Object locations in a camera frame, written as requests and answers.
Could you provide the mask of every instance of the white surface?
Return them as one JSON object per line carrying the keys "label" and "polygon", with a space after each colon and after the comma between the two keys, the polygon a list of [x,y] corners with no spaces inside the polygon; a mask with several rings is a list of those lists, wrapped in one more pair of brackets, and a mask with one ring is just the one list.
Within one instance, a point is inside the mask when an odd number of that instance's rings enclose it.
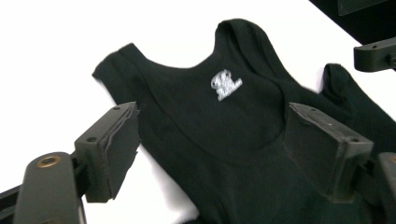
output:
{"label": "white surface", "polygon": [[[74,141],[114,105],[92,71],[134,42],[151,60],[191,67],[208,56],[219,22],[253,21],[287,70],[318,90],[326,63],[340,63],[396,119],[393,71],[353,68],[354,39],[306,0],[2,1],[0,3],[0,192],[22,182],[25,166]],[[88,223],[177,223],[197,211],[139,148],[115,201],[85,204]]]}

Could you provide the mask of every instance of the clothing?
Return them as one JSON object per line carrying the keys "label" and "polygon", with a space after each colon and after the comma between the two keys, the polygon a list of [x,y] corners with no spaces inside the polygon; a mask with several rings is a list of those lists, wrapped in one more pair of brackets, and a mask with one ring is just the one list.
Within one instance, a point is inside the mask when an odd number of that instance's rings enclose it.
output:
{"label": "clothing", "polygon": [[341,65],[326,66],[320,94],[309,91],[249,21],[220,23],[213,53],[193,68],[157,64],[130,44],[93,76],[117,104],[137,102],[141,143],[195,203],[195,223],[360,223],[359,198],[329,203],[288,158],[289,102],[375,141],[374,156],[396,148],[395,122]]}

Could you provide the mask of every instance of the printed logo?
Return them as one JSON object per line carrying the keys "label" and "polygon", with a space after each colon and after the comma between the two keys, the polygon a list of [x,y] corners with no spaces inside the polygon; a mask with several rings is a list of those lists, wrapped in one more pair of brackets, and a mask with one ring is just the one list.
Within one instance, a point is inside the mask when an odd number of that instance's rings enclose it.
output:
{"label": "printed logo", "polygon": [[217,73],[211,82],[212,89],[215,89],[219,95],[219,101],[229,96],[242,85],[242,79],[238,78],[235,82],[231,79],[231,72],[224,69]]}

